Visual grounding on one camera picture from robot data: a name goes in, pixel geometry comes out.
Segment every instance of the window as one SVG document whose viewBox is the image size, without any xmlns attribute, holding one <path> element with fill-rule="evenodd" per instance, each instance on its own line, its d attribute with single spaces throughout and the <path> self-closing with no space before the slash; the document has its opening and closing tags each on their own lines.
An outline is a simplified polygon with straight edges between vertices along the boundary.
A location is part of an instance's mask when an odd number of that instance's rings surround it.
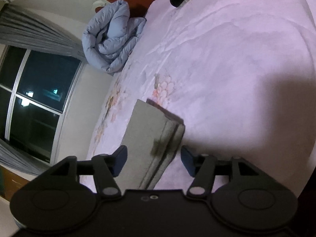
<svg viewBox="0 0 316 237">
<path fill-rule="evenodd" d="M 54 164 L 60 128 L 82 63 L 6 47 L 0 60 L 0 138 Z"/>
</svg>

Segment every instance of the dark window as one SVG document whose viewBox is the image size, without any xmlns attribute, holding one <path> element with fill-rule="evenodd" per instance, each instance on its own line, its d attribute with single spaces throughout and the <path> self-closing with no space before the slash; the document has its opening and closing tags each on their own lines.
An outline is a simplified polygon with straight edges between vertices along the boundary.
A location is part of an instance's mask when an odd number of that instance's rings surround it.
<svg viewBox="0 0 316 237">
<path fill-rule="evenodd" d="M 63 111 L 79 63 L 73 57 L 31 51 L 17 92 Z"/>
<path fill-rule="evenodd" d="M 16 98 L 10 144 L 49 163 L 58 119 L 59 115 Z"/>
<path fill-rule="evenodd" d="M 1 66 L 0 84 L 12 89 L 26 49 L 10 46 Z"/>
</svg>

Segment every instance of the window frame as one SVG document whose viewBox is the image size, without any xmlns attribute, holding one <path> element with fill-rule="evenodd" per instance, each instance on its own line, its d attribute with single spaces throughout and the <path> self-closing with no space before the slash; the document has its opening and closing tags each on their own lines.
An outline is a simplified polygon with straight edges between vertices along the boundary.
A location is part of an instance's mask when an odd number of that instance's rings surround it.
<svg viewBox="0 0 316 237">
<path fill-rule="evenodd" d="M 0 70 L 1 70 L 4 58 L 6 57 L 6 54 L 7 54 L 7 51 L 8 51 L 8 47 L 9 46 L 6 45 L 4 50 L 3 50 L 3 52 L 0 55 Z M 30 97 L 28 97 L 26 95 L 24 96 L 24 95 L 20 95 L 20 94 L 17 93 L 17 88 L 18 88 L 18 85 L 19 85 L 19 82 L 20 82 L 20 79 L 21 79 L 24 67 L 26 65 L 27 59 L 28 59 L 31 51 L 32 51 L 31 49 L 27 49 L 26 52 L 25 52 L 23 60 L 22 60 L 22 62 L 20 64 L 20 68 L 19 68 L 18 73 L 16 75 L 15 82 L 14 82 L 12 90 L 10 88 L 0 84 L 0 88 L 5 89 L 6 91 L 11 93 L 10 102 L 9 102 L 9 106 L 8 106 L 8 112 L 7 112 L 7 120 L 6 120 L 6 128 L 5 128 L 5 136 L 4 136 L 4 138 L 6 140 L 8 140 L 8 141 L 10 140 L 10 128 L 11 128 L 12 114 L 13 114 L 13 109 L 14 109 L 14 104 L 15 104 L 16 98 L 26 99 L 31 104 L 33 104 L 33 105 L 35 105 L 37 107 L 40 107 L 40 108 L 42 108 L 42 109 L 44 109 L 46 111 L 49 111 L 49 112 L 52 112 L 52 113 L 55 113 L 55 114 L 59 115 L 58 123 L 57 123 L 57 126 L 56 126 L 56 131 L 55 131 L 55 136 L 54 136 L 54 141 L 53 141 L 53 147 L 52 147 L 50 162 L 47 163 L 45 161 L 42 161 L 42 160 L 34 157 L 35 159 L 41 161 L 42 163 L 52 166 L 52 165 L 54 165 L 57 162 L 57 149 L 58 149 L 58 143 L 59 143 L 59 139 L 60 139 L 60 133 L 61 133 L 62 125 L 63 125 L 64 119 L 65 119 L 65 116 L 66 116 L 66 114 L 68 112 L 69 102 L 70 102 L 72 93 L 74 91 L 75 85 L 76 85 L 76 83 L 78 81 L 78 78 L 80 76 L 80 73 L 82 71 L 82 68 L 84 66 L 84 62 L 81 61 L 79 63 L 79 65 L 78 65 L 77 71 L 76 71 L 76 73 L 75 73 L 75 75 L 74 75 L 74 77 L 72 79 L 70 88 L 68 90 L 67 98 L 66 98 L 66 101 L 64 103 L 64 109 L 61 112 L 61 111 L 58 111 L 58 110 L 53 109 L 51 107 L 45 106 L 45 105 L 43 105 L 43 104 L 41 104 L 39 102 L 36 102 L 35 100 L 31 99 Z"/>
</svg>

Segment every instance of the floral pattern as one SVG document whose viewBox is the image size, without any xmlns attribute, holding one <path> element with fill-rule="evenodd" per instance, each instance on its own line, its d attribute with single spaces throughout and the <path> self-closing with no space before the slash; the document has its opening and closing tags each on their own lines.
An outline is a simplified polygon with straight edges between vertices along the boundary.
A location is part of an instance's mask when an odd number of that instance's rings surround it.
<svg viewBox="0 0 316 237">
<path fill-rule="evenodd" d="M 174 91 L 174 83 L 171 81 L 171 77 L 167 76 L 160 80 L 160 75 L 155 74 L 154 88 L 151 100 L 165 108 L 169 103 L 170 94 Z"/>
<path fill-rule="evenodd" d="M 100 140 L 104 134 L 104 130 L 107 127 L 107 119 L 110 119 L 110 122 L 114 122 L 117 116 L 117 113 L 123 108 L 122 102 L 128 96 L 127 92 L 122 91 L 121 85 L 119 84 L 120 78 L 118 78 L 114 84 L 112 92 L 106 102 L 105 107 L 107 107 L 106 113 L 104 114 L 101 123 L 98 127 L 97 133 L 94 137 L 94 150 L 93 155 L 95 154 L 96 147 L 100 143 Z"/>
</svg>

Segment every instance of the pink bed sheet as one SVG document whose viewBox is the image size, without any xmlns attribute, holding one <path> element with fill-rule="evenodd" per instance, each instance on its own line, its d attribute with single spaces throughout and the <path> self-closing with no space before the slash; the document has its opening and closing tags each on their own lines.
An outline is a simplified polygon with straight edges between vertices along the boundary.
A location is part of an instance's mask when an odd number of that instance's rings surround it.
<svg viewBox="0 0 316 237">
<path fill-rule="evenodd" d="M 316 165 L 313 4 L 154 1 L 114 76 L 87 159 L 111 154 L 136 100 L 151 99 L 184 120 L 182 144 L 221 159 L 242 156 L 299 195 Z M 82 182 L 95 190 L 92 177 Z M 191 182 L 177 155 L 156 188 L 186 190 Z"/>
</svg>

